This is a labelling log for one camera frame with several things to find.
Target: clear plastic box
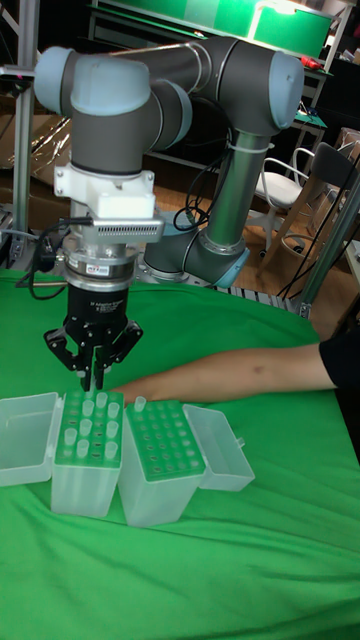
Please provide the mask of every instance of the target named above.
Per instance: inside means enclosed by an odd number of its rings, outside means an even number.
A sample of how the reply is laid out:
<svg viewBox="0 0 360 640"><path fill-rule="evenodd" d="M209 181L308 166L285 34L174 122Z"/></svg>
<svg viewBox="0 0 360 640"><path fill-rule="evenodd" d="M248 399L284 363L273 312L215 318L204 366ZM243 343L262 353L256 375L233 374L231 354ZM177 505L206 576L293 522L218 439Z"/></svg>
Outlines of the clear plastic box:
<svg viewBox="0 0 360 640"><path fill-rule="evenodd" d="M186 404L183 409L206 462L199 488L241 491L255 478L241 450L244 440L235 438L221 411Z"/></svg>
<svg viewBox="0 0 360 640"><path fill-rule="evenodd" d="M119 491L127 524L178 520L199 486L205 464L178 402L126 409Z"/></svg>
<svg viewBox="0 0 360 640"><path fill-rule="evenodd" d="M108 513L121 466L123 396L65 396L56 447L51 510L101 518Z"/></svg>
<svg viewBox="0 0 360 640"><path fill-rule="evenodd" d="M57 393L0 400L0 486L49 480L62 406Z"/></svg>

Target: human arm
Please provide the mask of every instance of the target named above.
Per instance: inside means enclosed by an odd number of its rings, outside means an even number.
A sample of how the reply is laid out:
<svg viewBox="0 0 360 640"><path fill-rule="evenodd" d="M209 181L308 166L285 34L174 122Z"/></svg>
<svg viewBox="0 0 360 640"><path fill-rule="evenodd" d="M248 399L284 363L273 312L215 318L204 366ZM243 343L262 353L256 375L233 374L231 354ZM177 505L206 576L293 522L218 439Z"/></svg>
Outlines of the human arm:
<svg viewBox="0 0 360 640"><path fill-rule="evenodd" d="M125 402L147 400L222 402L287 391L334 389L319 345L287 349L223 351L118 387Z"/></svg>

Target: open box lid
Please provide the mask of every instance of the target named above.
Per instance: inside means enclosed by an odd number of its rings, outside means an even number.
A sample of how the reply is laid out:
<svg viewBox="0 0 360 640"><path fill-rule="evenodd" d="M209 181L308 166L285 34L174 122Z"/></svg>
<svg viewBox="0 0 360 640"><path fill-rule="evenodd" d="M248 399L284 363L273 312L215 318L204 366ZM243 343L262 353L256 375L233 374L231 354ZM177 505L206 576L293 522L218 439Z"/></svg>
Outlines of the open box lid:
<svg viewBox="0 0 360 640"><path fill-rule="evenodd" d="M198 441L206 462L200 489L241 491L255 475L221 411L183 405L184 413Z"/></svg>
<svg viewBox="0 0 360 640"><path fill-rule="evenodd" d="M50 479L62 411L57 393L0 400L1 487Z"/></svg>

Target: green table cover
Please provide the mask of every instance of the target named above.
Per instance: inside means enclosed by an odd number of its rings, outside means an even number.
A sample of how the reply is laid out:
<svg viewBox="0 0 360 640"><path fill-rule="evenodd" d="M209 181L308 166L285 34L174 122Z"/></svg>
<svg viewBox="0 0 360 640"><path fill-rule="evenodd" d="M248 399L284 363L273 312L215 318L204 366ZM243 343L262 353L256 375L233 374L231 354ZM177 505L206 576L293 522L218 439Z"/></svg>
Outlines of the green table cover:
<svg viewBox="0 0 360 640"><path fill-rule="evenodd" d="M36 302L16 275L0 277L0 396L77 388L42 337L66 294ZM144 336L107 388L223 349L317 339L297 316L195 287L136 285L128 314ZM212 406L256 479L198 490L177 523L127 527L118 494L96 520L51 513L50 482L0 489L1 640L360 637L360 474L334 394Z"/></svg>

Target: black cable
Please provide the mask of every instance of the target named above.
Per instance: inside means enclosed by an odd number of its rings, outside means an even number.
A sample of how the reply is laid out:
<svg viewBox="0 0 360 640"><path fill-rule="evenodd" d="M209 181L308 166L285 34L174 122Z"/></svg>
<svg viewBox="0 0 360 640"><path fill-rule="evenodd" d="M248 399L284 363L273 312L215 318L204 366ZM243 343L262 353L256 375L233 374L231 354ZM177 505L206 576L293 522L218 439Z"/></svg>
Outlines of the black cable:
<svg viewBox="0 0 360 640"><path fill-rule="evenodd" d="M6 130L10 127L10 125L11 125L12 121L14 120L14 118L15 118L15 114L13 114L11 116L11 118L9 118L9 120L7 121L5 127L3 128L3 130L0 133L0 140L3 137L4 133L6 132Z"/></svg>
<svg viewBox="0 0 360 640"><path fill-rule="evenodd" d="M2 31L0 31L0 38L3 41L4 47L6 49L6 52L7 52L8 56L9 56L11 64L15 64L14 58L11 55L11 51L10 51L9 47L7 46L7 42L6 42L5 38L4 38L4 35L3 35Z"/></svg>
<svg viewBox="0 0 360 640"><path fill-rule="evenodd" d="M222 152L222 154L216 158L211 164L209 164L207 167L205 167L204 169L202 169L200 171L200 173L198 173L198 175L194 178L194 180L192 181L189 190L186 194L186 200L185 200L185 206L182 207L181 209L179 209L179 211L176 212L175 216L174 216L174 220L173 220L173 225L175 227L175 229L177 229L178 231L191 231L192 229L196 229L197 227L199 227L200 225L204 224L208 218L209 218L209 214L211 209L213 208L213 206L215 205L215 202L217 201L221 189L224 185L225 179L227 177L228 171L229 171L229 166L230 166L230 161L228 161L226 168L224 170L222 179L220 184L218 185L216 192L214 194L213 200L210 203L209 207L204 210L200 207L201 201L202 201L202 192L205 188L206 182L209 179L210 175L212 175L214 173L214 170L217 168L218 165L221 164L221 162L223 160L225 160L226 157L230 158L230 153L231 153L231 149L229 149L228 147ZM202 183L201 187L200 187L200 191L198 193L198 195L195 197L195 199L190 200L191 198L191 193L193 191L193 188L196 184L196 182L202 177L205 176L205 180ZM191 225L187 226L187 227L181 227L177 224L177 220L178 217L180 216L181 213L185 212L189 219L192 216L193 218L193 222L191 223ZM199 219L195 220L193 213L197 213L199 215Z"/></svg>
<svg viewBox="0 0 360 640"><path fill-rule="evenodd" d="M316 232L316 234L315 234L315 236L314 236L314 238L313 238L313 240L312 240L312 242L311 242L311 244L310 244L310 246L309 246L309 248L308 248L308 250L307 250L306 254L304 255L304 257L303 257L303 259L302 259L302 261L301 261L301 263L300 263L300 265L299 265L299 267L298 267L297 271L295 272L295 274L294 274L294 276L293 276L292 280L291 280L287 285L285 285L285 286L284 286L284 287L279 291L279 293L277 294L277 296L281 296L281 294L284 292L284 295L283 295L283 298L282 298L283 300L285 300L285 298L286 298L287 294L289 293L289 291L290 291L291 287L295 284L295 282L297 282L298 280L300 280L300 278L302 278L306 273L308 273L308 272L309 272L310 268L308 268L308 269L307 269L305 272L303 272L303 273L301 273L301 270L302 270L302 268L303 268L303 266L304 266L304 264L305 264L305 262L306 262L307 258L309 257L311 250L312 250L312 249L313 249L313 247L315 246L315 243L316 243L316 241L317 241L317 239L318 239L318 237L319 237L319 235L320 235L321 231L323 230L323 228L324 228L325 224L326 224L326 223L327 223L327 221L329 220L329 217L331 216L331 214L332 214L332 212L333 212L333 209L337 206L338 202L340 202L340 200L342 199L343 194L344 194L344 192L346 191L346 185L347 185L347 184L349 183L349 181L352 179L352 176L353 176L354 172L356 172L356 171L357 171L357 164L358 164L359 158L360 158L360 153L358 154L358 156L357 156L357 158L356 158L356 161L354 162L354 165L351 167L351 171L349 171L349 175L348 175L348 176L347 176L347 178L346 178L346 181L345 181L344 186L342 187L342 189L340 189L340 191L339 191L339 193L337 194L337 196L336 196L336 198L335 198L335 200L334 200L333 204L331 205L331 207L330 207L330 209L329 209L328 213L326 214L326 216L325 216L324 220L322 221L322 223L321 223L321 225L320 225L319 229L317 230L317 232Z"/></svg>
<svg viewBox="0 0 360 640"><path fill-rule="evenodd" d="M68 227L70 225L91 226L92 223L93 223L93 220L90 217L86 217L86 218L66 218L64 220L59 220L59 222L56 222L51 227L48 227L47 229L45 229L45 231L43 231L41 233L41 235L39 236L39 240L37 241L37 244L36 244L36 247L35 247L35 251L34 251L34 255L33 255L33 259L32 259L32 262L31 262L30 271L29 271L28 274L26 274L28 277L26 278L24 276L16 284L21 286L20 283L22 283L22 282L26 281L26 279L28 279L28 287L29 287L30 294L35 300L51 300L52 298L56 298L56 296L58 296L62 291L64 291L64 289L66 288L65 286L64 287L60 287L57 291L55 291L55 293L53 293L53 294L51 294L49 296L38 296L38 295L36 295L36 293L34 291L34 278L35 278L35 273L37 271L37 263L38 263L39 258L40 258L40 252L41 252L41 249L42 249L43 242L44 242L45 238L48 236L48 234L51 233L51 231L58 231L59 229L61 229L61 227Z"/></svg>
<svg viewBox="0 0 360 640"><path fill-rule="evenodd" d="M205 147L207 144L215 144L216 142L226 142L227 138L215 138L215 140L208 140L207 142L185 142L185 147Z"/></svg>
<svg viewBox="0 0 360 640"><path fill-rule="evenodd" d="M346 249L348 248L348 246L351 244L351 242L353 241L354 237L356 236L357 232L360 230L360 222L356 225L353 233L351 234L349 240L347 240L346 244L343 246L343 248L341 249L339 255L335 258L334 262L332 263L330 269L332 269L337 262L339 262L340 258L342 258L342 256L344 255ZM305 276L307 273L309 273L309 271L311 271L311 269L313 267L315 267L316 262L314 262L312 265L310 265L310 267L308 267L306 269L306 271L304 271L304 273L301 274L301 278L303 276ZM303 289L300 289L300 291L297 291L296 293L293 293L292 296L289 297L289 300L292 300L293 298L296 298L296 296L300 295L300 293L303 292Z"/></svg>
<svg viewBox="0 0 360 640"><path fill-rule="evenodd" d="M182 207L181 209L179 209L179 211L176 212L174 219L173 219L173 225L175 227L175 229L177 229L178 231L191 231L192 229L196 229L197 227L201 226L202 224L204 224L205 222L208 221L209 219L209 215L210 212L212 210L212 208L214 207L220 193L221 190L224 186L226 177L228 175L229 172L229 168L230 168L230 162L231 162L231 148L229 147L229 145L232 145L234 143L235 140L235 129L230 121L229 116L227 115L225 109L218 103L215 102L213 100L210 100L208 98L201 98L201 97L194 97L192 98L193 102L199 102L199 103L204 103L207 104L209 106L211 106L213 109L215 109L217 112L221 113L222 117L226 120L226 124L227 124L227 129L228 129L228 135L225 139L223 139L223 141L226 143L226 146L224 148L224 150L222 151L221 155L216 158L215 160L213 160L213 162L211 162L209 165L207 165L207 167L205 167L204 169L202 169L200 171L200 173L194 178L194 180L192 181L187 195L186 195L186 200L185 200L185 206ZM211 142L214 141L209 141L208 143L201 143L197 146L202 146L203 144L210 144ZM223 175L221 178L221 181L219 182L215 194L213 196L212 202L210 203L209 207L204 210L200 207L200 204L203 200L202 197L202 193L205 189L205 186L210 178L211 175L213 175L216 172L216 169L218 167L221 166L221 163L223 161L225 161L225 159L228 158L228 162L226 164L226 167L223 171ZM197 183L198 180L201 179L201 177L204 176L204 181L202 182L199 192L196 195L195 198L191 198L191 194L192 191L194 189L195 184ZM177 220L180 216L181 213L185 212L188 219L191 221L191 224L187 227L181 227L177 224Z"/></svg>

